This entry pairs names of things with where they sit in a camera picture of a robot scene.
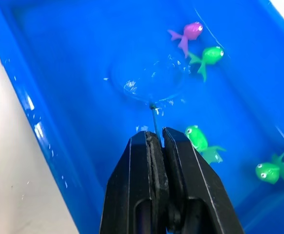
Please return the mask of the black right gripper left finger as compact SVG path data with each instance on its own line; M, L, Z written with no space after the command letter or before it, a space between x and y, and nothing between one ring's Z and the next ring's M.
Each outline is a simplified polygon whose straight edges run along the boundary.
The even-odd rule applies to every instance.
M101 234L164 234L169 182L159 139L131 137L106 187Z

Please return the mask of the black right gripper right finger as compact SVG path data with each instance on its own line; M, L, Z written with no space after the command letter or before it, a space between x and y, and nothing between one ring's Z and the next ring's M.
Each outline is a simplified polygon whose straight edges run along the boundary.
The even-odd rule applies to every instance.
M242 234L244 229L215 171L184 133L162 130L170 187L167 230L173 234Z

